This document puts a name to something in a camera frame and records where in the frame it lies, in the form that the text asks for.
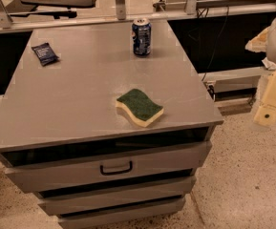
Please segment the top grey drawer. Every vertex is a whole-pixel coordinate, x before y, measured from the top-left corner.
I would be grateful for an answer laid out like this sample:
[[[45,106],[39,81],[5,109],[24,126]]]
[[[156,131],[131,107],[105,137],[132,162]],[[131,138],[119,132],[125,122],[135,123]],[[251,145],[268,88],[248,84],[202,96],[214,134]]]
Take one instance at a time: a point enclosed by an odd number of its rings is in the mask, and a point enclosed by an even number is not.
[[[7,177],[23,192],[43,192],[201,167],[209,141],[87,156],[8,168]]]

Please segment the blue pepsi can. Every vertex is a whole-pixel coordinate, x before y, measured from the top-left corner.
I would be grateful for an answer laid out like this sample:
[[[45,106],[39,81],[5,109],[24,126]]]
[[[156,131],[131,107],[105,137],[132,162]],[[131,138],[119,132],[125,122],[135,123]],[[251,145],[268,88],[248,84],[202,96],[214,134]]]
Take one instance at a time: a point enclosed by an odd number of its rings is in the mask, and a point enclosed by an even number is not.
[[[146,56],[151,51],[151,23],[147,18],[135,19],[132,24],[133,53]]]

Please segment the grey drawer cabinet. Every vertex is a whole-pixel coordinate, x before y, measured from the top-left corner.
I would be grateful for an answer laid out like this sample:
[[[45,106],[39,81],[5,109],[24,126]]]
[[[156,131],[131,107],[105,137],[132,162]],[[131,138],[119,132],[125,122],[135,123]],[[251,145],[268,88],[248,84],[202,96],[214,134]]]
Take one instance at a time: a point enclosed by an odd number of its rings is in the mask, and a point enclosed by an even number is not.
[[[49,43],[59,59],[42,66],[32,47]],[[143,91],[164,113],[135,124],[116,100]],[[164,21],[152,50],[138,57],[127,23],[36,30],[0,104],[0,161],[8,168],[209,141],[222,116]],[[39,200],[143,182],[195,176],[198,168],[32,192]],[[57,219],[165,198],[53,215]]]

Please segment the dark blue snack packet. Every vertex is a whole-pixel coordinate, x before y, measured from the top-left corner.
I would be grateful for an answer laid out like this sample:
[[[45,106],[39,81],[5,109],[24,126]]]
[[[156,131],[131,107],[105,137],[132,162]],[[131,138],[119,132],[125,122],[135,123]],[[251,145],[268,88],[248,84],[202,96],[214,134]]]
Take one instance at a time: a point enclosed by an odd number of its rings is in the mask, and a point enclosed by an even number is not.
[[[49,43],[32,47],[42,66],[49,65],[59,59]]]

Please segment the metal railing frame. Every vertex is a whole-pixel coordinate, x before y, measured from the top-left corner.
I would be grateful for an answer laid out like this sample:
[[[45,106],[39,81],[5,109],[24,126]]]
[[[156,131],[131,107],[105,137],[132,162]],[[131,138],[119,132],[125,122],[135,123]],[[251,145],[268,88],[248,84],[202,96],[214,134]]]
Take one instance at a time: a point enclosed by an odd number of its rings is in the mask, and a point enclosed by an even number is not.
[[[11,16],[6,5],[13,0],[0,0],[0,33],[31,31],[39,28],[80,26],[88,24],[121,23],[136,18],[150,20],[180,20],[275,12],[276,0],[96,0],[90,9],[75,9],[75,18],[30,14]],[[60,7],[39,6],[39,11],[66,10]]]

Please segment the black office chair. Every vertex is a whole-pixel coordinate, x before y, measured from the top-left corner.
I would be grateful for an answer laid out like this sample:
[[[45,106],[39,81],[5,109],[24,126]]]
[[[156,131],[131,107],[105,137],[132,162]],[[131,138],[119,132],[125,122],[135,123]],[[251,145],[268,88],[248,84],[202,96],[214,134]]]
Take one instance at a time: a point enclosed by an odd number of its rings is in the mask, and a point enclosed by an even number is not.
[[[66,10],[39,11],[39,6],[60,7]],[[75,18],[75,9],[90,9],[96,6],[96,0],[13,0],[6,5],[6,11],[15,17],[28,17],[30,14],[51,15],[55,19],[60,16]]]

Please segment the green and yellow sponge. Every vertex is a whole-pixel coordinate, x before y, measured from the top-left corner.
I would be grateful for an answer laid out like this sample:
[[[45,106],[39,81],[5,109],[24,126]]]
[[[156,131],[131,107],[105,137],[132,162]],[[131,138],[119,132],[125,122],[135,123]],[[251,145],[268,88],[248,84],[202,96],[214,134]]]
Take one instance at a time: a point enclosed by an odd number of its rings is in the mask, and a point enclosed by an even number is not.
[[[116,107],[124,110],[140,127],[148,127],[164,113],[164,108],[153,102],[139,89],[132,89],[116,100]]]

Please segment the middle grey drawer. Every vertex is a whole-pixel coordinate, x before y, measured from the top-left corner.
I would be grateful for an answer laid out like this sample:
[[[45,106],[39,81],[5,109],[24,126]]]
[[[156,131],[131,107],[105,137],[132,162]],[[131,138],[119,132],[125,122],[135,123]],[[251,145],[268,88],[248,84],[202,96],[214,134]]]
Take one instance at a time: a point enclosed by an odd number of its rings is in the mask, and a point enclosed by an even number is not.
[[[64,215],[111,206],[131,204],[189,193],[196,178],[176,177],[143,182],[68,196],[41,199],[39,207],[48,215]]]

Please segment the grey drawer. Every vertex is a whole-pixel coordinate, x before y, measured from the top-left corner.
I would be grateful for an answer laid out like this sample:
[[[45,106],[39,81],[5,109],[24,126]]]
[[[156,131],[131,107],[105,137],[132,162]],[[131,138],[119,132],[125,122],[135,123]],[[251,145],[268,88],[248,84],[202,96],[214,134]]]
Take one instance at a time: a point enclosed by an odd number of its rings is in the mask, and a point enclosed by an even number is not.
[[[23,192],[43,192],[201,167],[209,141],[87,156],[8,168],[7,177]]]
[[[146,202],[145,204],[130,205],[123,208],[63,218],[59,219],[58,223],[63,229],[86,229],[131,219],[173,214],[181,210],[184,203],[185,197],[175,196],[159,201]]]
[[[111,206],[131,204],[189,193],[196,178],[176,177],[143,182],[68,196],[41,199],[39,207],[48,215],[64,215]]]

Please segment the bottom grey drawer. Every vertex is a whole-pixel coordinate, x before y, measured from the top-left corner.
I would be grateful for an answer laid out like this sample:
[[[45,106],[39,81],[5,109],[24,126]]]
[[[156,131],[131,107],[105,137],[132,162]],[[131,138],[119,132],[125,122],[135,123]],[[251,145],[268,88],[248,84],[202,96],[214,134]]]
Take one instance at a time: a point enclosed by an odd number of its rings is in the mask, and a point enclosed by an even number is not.
[[[130,205],[123,208],[63,218],[59,219],[58,223],[63,229],[86,229],[131,219],[173,214],[181,210],[184,203],[185,197],[175,196],[159,201],[146,202],[145,204]]]

